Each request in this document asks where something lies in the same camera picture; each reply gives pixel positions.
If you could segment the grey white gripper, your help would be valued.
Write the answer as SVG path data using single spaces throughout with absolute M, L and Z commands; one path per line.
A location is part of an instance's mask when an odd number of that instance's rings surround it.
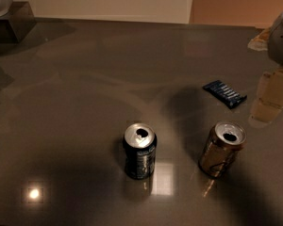
M 268 39 L 268 56 L 283 65 L 283 11 L 271 26 Z M 264 72 L 258 83 L 258 99 L 251 106 L 248 122 L 252 127 L 263 128 L 280 114 L 283 108 L 283 67 L 272 73 Z

